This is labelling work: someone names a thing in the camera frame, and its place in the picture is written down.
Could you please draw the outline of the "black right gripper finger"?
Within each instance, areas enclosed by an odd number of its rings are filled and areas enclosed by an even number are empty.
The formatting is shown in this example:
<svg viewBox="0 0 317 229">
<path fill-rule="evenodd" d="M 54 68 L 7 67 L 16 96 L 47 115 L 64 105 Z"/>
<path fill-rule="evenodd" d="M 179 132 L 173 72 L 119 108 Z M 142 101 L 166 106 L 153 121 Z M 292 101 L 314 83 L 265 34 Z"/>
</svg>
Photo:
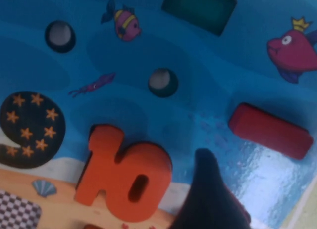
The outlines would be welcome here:
<svg viewBox="0 0 317 229">
<path fill-rule="evenodd" d="M 249 229 L 251 217 L 227 189 L 215 155 L 195 152 L 193 182 L 172 229 Z"/>
</svg>

